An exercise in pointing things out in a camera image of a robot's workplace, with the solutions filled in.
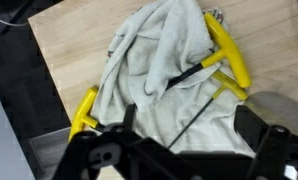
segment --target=wooden table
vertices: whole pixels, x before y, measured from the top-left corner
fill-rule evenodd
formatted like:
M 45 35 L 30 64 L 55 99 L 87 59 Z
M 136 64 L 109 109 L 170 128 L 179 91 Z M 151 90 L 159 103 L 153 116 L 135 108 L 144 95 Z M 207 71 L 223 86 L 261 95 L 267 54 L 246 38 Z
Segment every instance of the wooden table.
M 65 0 L 29 19 L 70 118 L 86 90 L 99 84 L 115 30 L 150 1 Z M 298 101 L 296 0 L 201 0 L 199 4 L 224 11 L 253 79 L 250 94 L 275 91 Z

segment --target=black metal shaft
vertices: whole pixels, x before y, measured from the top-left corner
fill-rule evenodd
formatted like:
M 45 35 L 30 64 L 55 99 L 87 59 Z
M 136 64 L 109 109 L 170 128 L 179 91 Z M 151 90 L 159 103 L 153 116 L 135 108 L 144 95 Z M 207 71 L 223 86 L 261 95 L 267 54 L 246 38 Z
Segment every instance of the black metal shaft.
M 187 131 L 187 129 L 194 123 L 196 122 L 196 120 L 198 119 L 198 117 L 207 109 L 207 107 L 212 103 L 214 99 L 211 98 L 209 99 L 209 101 L 207 102 L 207 104 L 205 104 L 200 111 L 196 114 L 196 116 L 189 122 L 189 124 L 180 132 L 180 134 L 171 142 L 171 144 L 167 147 L 168 149 L 170 149 L 177 141 L 178 139 Z
M 180 76 L 177 76 L 173 79 L 171 79 L 167 85 L 166 90 L 170 89 L 171 87 L 173 87 L 174 85 L 180 83 L 181 81 L 187 79 L 189 76 L 193 75 L 194 73 L 200 71 L 201 69 L 203 69 L 202 65 L 199 63 L 193 67 L 191 67 L 190 69 L 188 69 L 187 71 L 185 71 L 184 73 L 182 73 Z

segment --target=yellow t-handle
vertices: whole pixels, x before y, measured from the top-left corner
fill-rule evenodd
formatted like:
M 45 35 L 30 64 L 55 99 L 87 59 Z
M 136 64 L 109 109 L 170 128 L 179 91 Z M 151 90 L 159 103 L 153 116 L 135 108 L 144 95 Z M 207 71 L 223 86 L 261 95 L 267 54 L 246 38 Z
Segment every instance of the yellow t-handle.
M 83 131 L 85 124 L 89 125 L 92 128 L 96 128 L 96 126 L 99 124 L 97 120 L 91 118 L 88 115 L 93 105 L 93 102 L 97 96 L 97 93 L 98 90 L 96 88 L 88 89 L 86 95 L 80 102 L 71 125 L 69 142 L 76 133 Z
M 220 88 L 212 95 L 213 99 L 216 99 L 225 89 L 230 89 L 242 101 L 248 98 L 245 90 L 239 87 L 235 80 L 233 80 L 223 72 L 217 70 L 212 74 L 212 77 L 214 77 L 221 83 Z
M 209 67 L 215 62 L 227 57 L 231 69 L 240 87 L 251 85 L 251 80 L 237 45 L 230 35 L 222 28 L 220 23 L 210 13 L 205 14 L 207 28 L 212 38 L 220 46 L 220 50 L 201 61 L 203 68 Z

